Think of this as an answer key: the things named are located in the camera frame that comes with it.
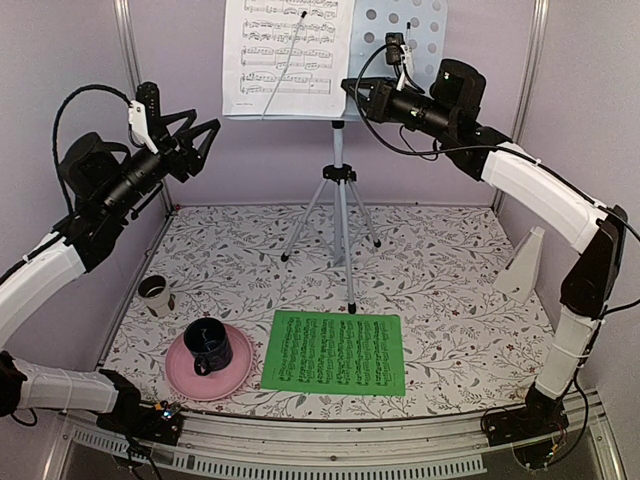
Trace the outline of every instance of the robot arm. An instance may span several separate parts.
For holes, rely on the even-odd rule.
[[[397,35],[387,35],[387,51]],[[478,124],[486,80],[473,67],[443,60],[430,88],[431,98],[412,86],[398,91],[394,79],[362,78],[365,69],[358,78],[344,80],[342,88],[356,101],[363,121],[378,140],[398,153],[427,153],[393,147],[369,122],[396,122],[434,137],[458,169],[520,201],[581,255],[563,281],[560,322],[544,367],[527,394],[526,406],[515,414],[500,412],[484,420],[492,444],[530,436],[524,432],[542,435],[556,431],[558,425],[566,426],[562,398],[599,331],[620,268],[625,240],[621,220],[626,222],[626,213],[593,200],[528,156],[506,135]]]
[[[129,108],[132,133],[143,142],[135,154],[125,145],[104,142],[95,132],[69,148],[58,174],[75,194],[74,211],[0,279],[0,348],[46,300],[111,254],[129,224],[126,217],[137,218],[165,177],[185,182],[202,171],[220,123],[192,127],[195,119],[195,110],[162,116],[157,86],[145,83]],[[170,134],[168,126],[179,120],[184,123]],[[194,140],[205,134],[194,147]],[[114,153],[124,154],[124,160],[118,162]],[[142,407],[140,392],[115,372],[70,372],[0,353],[0,416],[34,407],[94,411],[100,414],[99,426],[129,435],[142,423],[157,423],[158,415],[167,418],[167,409]],[[172,417],[169,411],[168,420]],[[162,438],[152,439],[171,443],[179,435],[179,419],[173,420],[147,433],[160,431]]]

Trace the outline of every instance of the purple wall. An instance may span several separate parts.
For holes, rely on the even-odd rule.
[[[91,82],[126,91],[113,2],[2,2],[0,65],[0,271],[4,271],[65,214],[51,158],[51,126],[62,100]],[[62,154],[87,131],[96,130],[104,139],[126,138],[122,102],[103,93],[83,95],[63,117]],[[162,210],[155,204],[122,235],[111,258],[36,312],[7,350],[44,365],[92,369],[115,309],[161,224]],[[10,448],[0,450],[0,478],[37,478],[37,454],[46,450],[49,423],[21,430],[10,419],[0,419],[0,435],[15,439]]]
[[[487,77],[480,119],[507,133],[517,108],[533,4],[449,1],[445,56],[471,63]],[[224,2],[139,0],[131,8],[142,75],[161,85],[164,108],[196,106],[202,119],[219,117]],[[397,127],[382,130],[397,139]],[[424,165],[398,157],[360,124],[347,125],[345,142],[345,161],[357,169],[365,201],[491,203],[491,189],[469,181],[446,159]],[[322,167],[332,162],[332,145],[328,122],[223,120],[207,169],[186,186],[174,182],[172,192],[183,204],[306,202]],[[428,149],[431,141],[423,137],[415,145]]]
[[[640,225],[640,3],[552,2],[548,37],[523,146],[591,195],[620,204]],[[540,224],[514,201],[502,222],[514,241]],[[557,317],[560,282],[577,259],[555,232],[544,247],[538,293]],[[638,297],[640,256],[629,236],[612,306]],[[623,454],[628,478],[640,478],[640,310],[612,316],[587,364]]]

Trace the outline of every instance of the white cup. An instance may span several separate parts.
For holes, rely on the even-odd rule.
[[[175,308],[167,280],[160,275],[152,275],[140,282],[138,295],[154,317],[166,317]]]

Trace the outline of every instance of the green sheet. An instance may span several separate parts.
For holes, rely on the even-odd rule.
[[[276,311],[262,388],[404,396],[400,317]]]

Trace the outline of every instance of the mug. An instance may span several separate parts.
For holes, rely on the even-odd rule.
[[[154,317],[166,317],[175,308],[167,280],[161,275],[152,275],[140,282],[138,295]]]
[[[215,318],[199,318],[184,332],[184,344],[193,355],[193,369],[200,376],[222,370],[233,358],[224,324]]]

